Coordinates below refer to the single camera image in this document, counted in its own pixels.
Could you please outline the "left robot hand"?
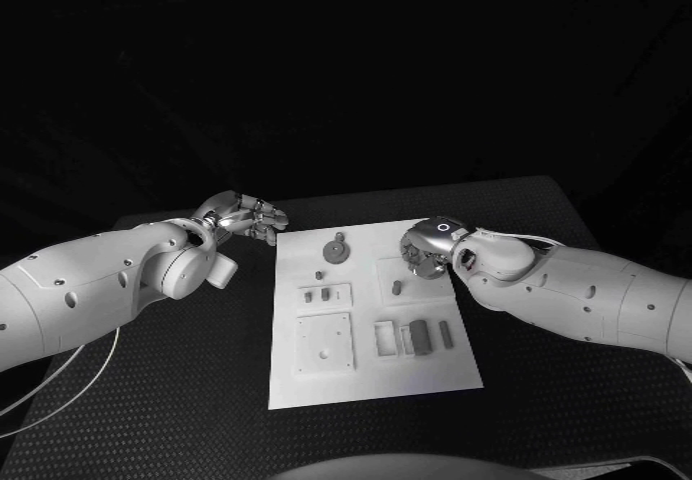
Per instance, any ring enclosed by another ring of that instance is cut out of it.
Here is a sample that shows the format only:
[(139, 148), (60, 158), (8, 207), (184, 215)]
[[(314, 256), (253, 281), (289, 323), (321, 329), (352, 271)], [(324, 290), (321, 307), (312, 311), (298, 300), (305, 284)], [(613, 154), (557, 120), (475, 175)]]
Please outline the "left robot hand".
[(272, 203), (233, 190), (214, 195), (197, 209), (192, 220), (223, 245), (243, 236), (277, 245), (277, 233), (289, 226), (289, 216)]

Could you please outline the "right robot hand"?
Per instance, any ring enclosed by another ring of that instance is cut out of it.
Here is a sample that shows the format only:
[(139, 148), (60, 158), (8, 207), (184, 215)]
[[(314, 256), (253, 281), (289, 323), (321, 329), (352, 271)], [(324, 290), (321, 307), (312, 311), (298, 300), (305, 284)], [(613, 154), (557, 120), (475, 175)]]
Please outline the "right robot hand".
[(446, 275), (456, 248), (475, 232), (475, 227), (445, 216), (414, 224), (401, 238), (400, 253), (416, 276), (436, 280)]

